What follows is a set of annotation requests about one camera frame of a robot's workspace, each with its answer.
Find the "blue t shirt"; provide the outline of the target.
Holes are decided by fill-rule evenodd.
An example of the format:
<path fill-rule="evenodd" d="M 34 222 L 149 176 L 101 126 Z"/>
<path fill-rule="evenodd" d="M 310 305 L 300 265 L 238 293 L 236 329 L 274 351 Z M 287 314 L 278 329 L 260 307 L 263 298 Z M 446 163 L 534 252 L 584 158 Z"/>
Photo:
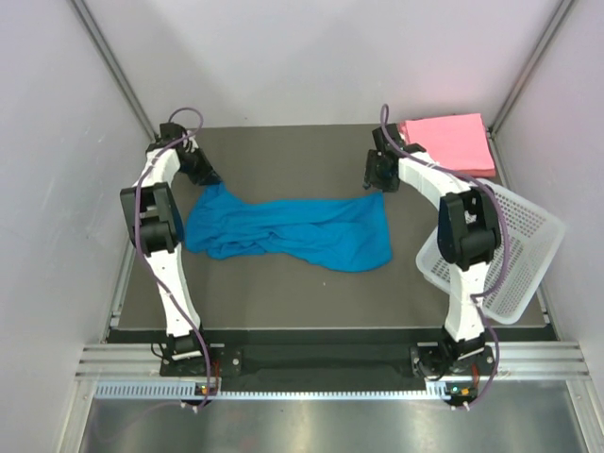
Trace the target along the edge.
<path fill-rule="evenodd" d="M 223 183 L 193 206 L 185 246 L 216 260 L 286 254 L 345 273 L 373 271 L 393 258 L 382 193 L 249 203 Z"/>

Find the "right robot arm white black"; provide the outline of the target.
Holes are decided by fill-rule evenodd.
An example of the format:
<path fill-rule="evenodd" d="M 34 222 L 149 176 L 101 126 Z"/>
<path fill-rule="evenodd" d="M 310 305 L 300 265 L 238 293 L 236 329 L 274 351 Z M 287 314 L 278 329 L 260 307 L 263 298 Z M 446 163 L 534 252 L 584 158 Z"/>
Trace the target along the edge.
<path fill-rule="evenodd" d="M 412 186 L 438 211 L 436 244 L 448 264 L 449 304 L 438 342 L 441 369 L 459 374 L 485 351 L 481 299 L 495 251 L 501 245 L 500 215 L 493 192 L 436 163 L 418 143 L 406 144 L 395 124 L 372 131 L 363 187 L 394 193 Z"/>

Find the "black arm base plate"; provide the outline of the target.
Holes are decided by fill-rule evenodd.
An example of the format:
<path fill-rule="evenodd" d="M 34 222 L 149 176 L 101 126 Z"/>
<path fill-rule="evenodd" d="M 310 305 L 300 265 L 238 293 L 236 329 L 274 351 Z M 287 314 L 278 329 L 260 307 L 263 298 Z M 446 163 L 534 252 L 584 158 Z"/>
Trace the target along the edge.
<path fill-rule="evenodd" d="M 210 329 L 210 357 L 177 359 L 159 341 L 159 372 L 219 378 L 223 391 L 328 393 L 418 390 L 425 378 L 486 378 L 495 348 L 455 360 L 438 327 L 363 329 Z"/>

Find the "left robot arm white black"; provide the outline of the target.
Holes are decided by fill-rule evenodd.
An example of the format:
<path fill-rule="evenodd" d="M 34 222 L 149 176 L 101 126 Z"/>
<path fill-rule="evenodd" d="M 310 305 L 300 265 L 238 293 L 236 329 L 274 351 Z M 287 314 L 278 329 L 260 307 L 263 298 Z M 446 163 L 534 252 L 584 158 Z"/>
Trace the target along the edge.
<path fill-rule="evenodd" d="M 145 151 L 141 175 L 120 191 L 129 240 L 158 289 L 166 320 L 163 359 L 181 361 L 200 375 L 213 365 L 214 353 L 202 340 L 202 323 L 191 299 L 182 255 L 185 228 L 172 192 L 177 174 L 196 186 L 222 182 L 193 132 L 169 120 Z"/>

